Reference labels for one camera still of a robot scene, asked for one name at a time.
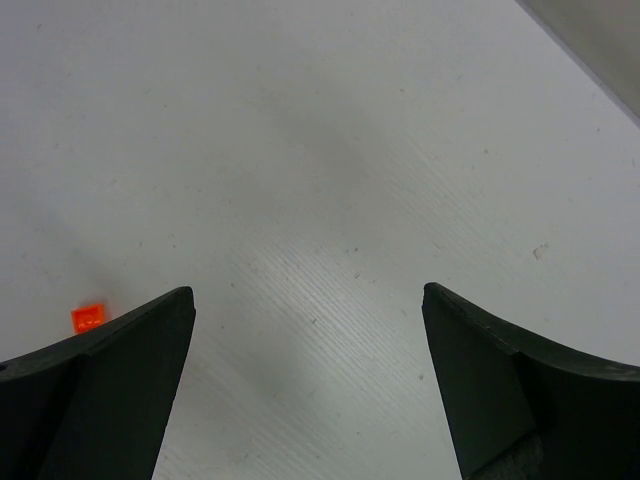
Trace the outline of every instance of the dust speck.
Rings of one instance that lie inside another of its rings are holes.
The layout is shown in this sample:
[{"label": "dust speck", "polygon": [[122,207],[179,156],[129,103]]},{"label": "dust speck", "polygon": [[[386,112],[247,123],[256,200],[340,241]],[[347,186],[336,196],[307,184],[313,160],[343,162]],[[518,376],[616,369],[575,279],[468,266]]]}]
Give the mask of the dust speck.
[{"label": "dust speck", "polygon": [[536,257],[536,260],[540,260],[547,250],[549,250],[549,244],[543,243],[533,251],[533,256]]}]

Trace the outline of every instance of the orange cube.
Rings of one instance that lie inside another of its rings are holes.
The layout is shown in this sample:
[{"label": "orange cube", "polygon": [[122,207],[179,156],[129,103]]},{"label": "orange cube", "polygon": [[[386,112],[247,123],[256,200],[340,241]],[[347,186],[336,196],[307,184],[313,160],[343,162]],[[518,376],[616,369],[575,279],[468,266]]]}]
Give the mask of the orange cube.
[{"label": "orange cube", "polygon": [[88,307],[73,310],[71,312],[71,320],[73,321],[73,329],[76,333],[84,333],[99,327],[105,321],[104,305],[89,305]]}]

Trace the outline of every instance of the white surface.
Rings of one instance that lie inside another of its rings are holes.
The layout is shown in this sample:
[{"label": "white surface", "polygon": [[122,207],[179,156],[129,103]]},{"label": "white surface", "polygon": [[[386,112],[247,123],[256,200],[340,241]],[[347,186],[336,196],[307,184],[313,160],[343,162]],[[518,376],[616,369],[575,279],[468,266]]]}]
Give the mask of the white surface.
[{"label": "white surface", "polygon": [[427,281],[640,363],[640,131],[512,0],[33,0],[0,32],[0,356],[192,285],[156,479],[459,478]]}]

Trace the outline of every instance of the white table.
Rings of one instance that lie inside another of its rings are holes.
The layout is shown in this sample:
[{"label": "white table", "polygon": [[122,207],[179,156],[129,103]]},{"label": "white table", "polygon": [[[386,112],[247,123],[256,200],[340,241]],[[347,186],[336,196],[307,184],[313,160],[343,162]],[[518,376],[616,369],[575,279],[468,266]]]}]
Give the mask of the white table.
[{"label": "white table", "polygon": [[429,281],[640,364],[640,130],[515,1],[4,2],[0,38],[0,357],[193,286],[156,479],[459,478]]}]

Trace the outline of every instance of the white floor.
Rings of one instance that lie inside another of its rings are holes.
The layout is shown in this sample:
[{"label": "white floor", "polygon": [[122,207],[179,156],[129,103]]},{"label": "white floor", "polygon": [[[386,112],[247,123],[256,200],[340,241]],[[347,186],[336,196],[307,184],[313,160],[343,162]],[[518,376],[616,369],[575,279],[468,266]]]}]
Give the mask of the white floor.
[{"label": "white floor", "polygon": [[4,2],[0,65],[0,358],[193,286],[156,479],[459,478],[429,281],[640,364],[640,130],[514,0]]}]

